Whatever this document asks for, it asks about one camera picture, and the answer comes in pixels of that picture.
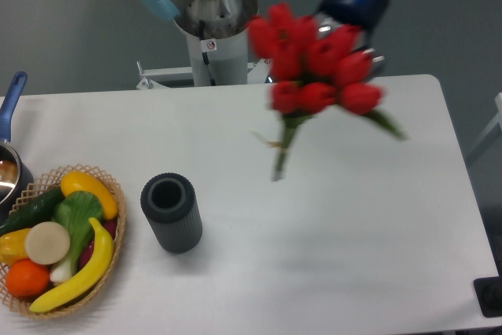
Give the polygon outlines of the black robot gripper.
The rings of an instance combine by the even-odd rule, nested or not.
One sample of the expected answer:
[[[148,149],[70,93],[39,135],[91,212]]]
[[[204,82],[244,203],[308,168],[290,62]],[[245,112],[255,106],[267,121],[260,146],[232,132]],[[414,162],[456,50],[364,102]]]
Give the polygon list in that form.
[[[326,38],[343,26],[353,25],[362,29],[352,50],[371,55],[369,74],[378,75],[385,65],[385,57],[373,46],[373,32],[381,21],[391,0],[321,0],[315,11],[318,21],[318,37]]]

